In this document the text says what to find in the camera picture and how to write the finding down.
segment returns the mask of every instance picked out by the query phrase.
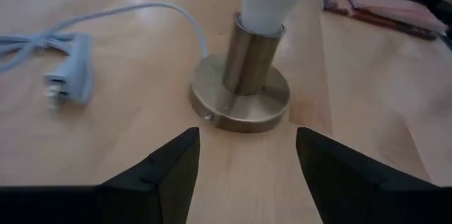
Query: lamp base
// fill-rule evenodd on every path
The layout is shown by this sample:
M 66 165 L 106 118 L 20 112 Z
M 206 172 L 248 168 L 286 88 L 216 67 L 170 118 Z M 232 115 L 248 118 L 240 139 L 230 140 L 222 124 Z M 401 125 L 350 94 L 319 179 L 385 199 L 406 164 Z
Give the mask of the lamp base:
M 283 75 L 271 66 L 257 94 L 237 95 L 223 85 L 225 60 L 225 55 L 213 54 L 196 67 L 190 87 L 196 113 L 227 131 L 256 133 L 274 128 L 289 104 L 290 89 Z

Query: wooden tabletop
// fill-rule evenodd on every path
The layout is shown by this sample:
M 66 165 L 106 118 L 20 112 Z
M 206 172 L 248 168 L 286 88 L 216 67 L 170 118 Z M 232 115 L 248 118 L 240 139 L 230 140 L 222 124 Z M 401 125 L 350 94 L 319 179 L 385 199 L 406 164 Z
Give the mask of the wooden tabletop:
M 73 16 L 147 1 L 185 8 L 211 53 L 225 53 L 240 0 L 0 0 L 0 33 L 33 33 Z M 263 134 L 205 124 L 188 87 L 201 58 L 190 23 L 151 8 L 81 23 L 94 37 L 95 89 L 86 107 L 48 108 L 42 75 L 62 55 L 39 51 L 0 75 L 0 184 L 97 184 L 190 126 L 201 159 L 189 223 L 320 223 L 295 133 L 308 126 L 387 165 L 452 184 L 452 52 L 322 12 L 303 0 L 274 59 L 290 108 Z

